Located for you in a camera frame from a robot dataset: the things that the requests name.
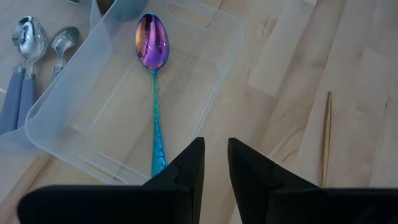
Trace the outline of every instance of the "plastic container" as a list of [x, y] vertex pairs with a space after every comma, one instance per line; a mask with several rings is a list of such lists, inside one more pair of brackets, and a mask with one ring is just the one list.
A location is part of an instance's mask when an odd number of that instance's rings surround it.
[[[46, 5], [46, 8], [38, 7], [39, 5]], [[0, 44], [2, 53], [7, 52], [8, 55], [0, 63], [0, 110], [4, 103], [9, 80], [12, 75], [14, 66], [23, 62], [23, 56], [14, 49], [11, 41], [11, 34], [14, 30], [18, 20], [23, 16], [33, 16], [39, 20], [46, 30], [49, 41], [55, 33], [66, 26], [77, 26], [81, 32], [81, 38], [88, 36], [90, 28], [94, 28], [101, 20], [101, 14], [98, 10], [95, 0], [80, 0], [79, 4], [71, 3], [67, 0], [53, 1], [53, 0], [33, 0], [24, 2], [18, 8], [10, 6], [10, 10], [4, 11], [4, 17], [10, 18], [10, 21], [2, 24], [4, 30], [9, 30], [9, 33], [2, 32], [0, 38], [4, 40]], [[37, 75], [37, 88], [39, 91], [43, 89], [43, 83], [40, 83], [41, 76], [50, 77], [53, 71], [53, 66], [56, 64], [57, 57], [53, 50], [49, 47], [47, 55], [41, 59], [35, 66]], [[0, 152], [10, 153], [26, 153], [26, 152], [41, 152], [34, 151], [35, 146], [28, 140], [25, 129], [3, 134], [0, 136]]]
[[147, 12], [162, 20], [171, 44], [158, 72], [169, 161], [198, 135], [243, 38], [237, 19], [195, 1], [114, 3], [25, 126], [36, 146], [109, 184], [143, 184], [150, 176], [151, 75], [134, 46]]

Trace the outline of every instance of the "light wood surface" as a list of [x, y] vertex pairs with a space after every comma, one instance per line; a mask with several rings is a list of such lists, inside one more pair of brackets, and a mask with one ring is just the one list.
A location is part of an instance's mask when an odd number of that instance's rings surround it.
[[[287, 30], [278, 28], [283, 25], [278, 21], [284, 16], [285, 1], [200, 1], [236, 16], [244, 28], [238, 58], [200, 134], [206, 140], [202, 223], [241, 223], [229, 180], [228, 138], [238, 138], [291, 172], [320, 183], [323, 117], [329, 91], [333, 92], [333, 111], [326, 186], [398, 186], [396, 0], [307, 0], [300, 4], [310, 10], [301, 22], [287, 21], [285, 26], [298, 22], [297, 27]], [[15, 10], [13, 4], [19, 1], [9, 2], [0, 11]], [[8, 54], [17, 55], [5, 34], [11, 27], [0, 29], [0, 37], [7, 40], [0, 44], [2, 61]], [[282, 45], [283, 41], [272, 37], [276, 30], [283, 30], [296, 44]], [[275, 56], [268, 52], [271, 40], [277, 45], [272, 49], [286, 49], [278, 52], [283, 63], [262, 59], [262, 55]], [[4, 70], [11, 71], [12, 66]], [[268, 77], [267, 71], [274, 69], [278, 72]], [[40, 77], [40, 83], [45, 86], [49, 77]], [[257, 78], [265, 82], [260, 90], [251, 86], [250, 80]], [[276, 82], [267, 83], [268, 79]], [[125, 116], [123, 111], [116, 112]], [[129, 158], [124, 152], [117, 156]], [[48, 184], [100, 184], [84, 172], [47, 157], [50, 159], [28, 158], [18, 170], [10, 167], [22, 163], [23, 158], [14, 156], [15, 162], [0, 164], [2, 182], [10, 180], [8, 190], [0, 185], [0, 208], [7, 211], [0, 213], [0, 223], [17, 223], [14, 208], [24, 192]]]

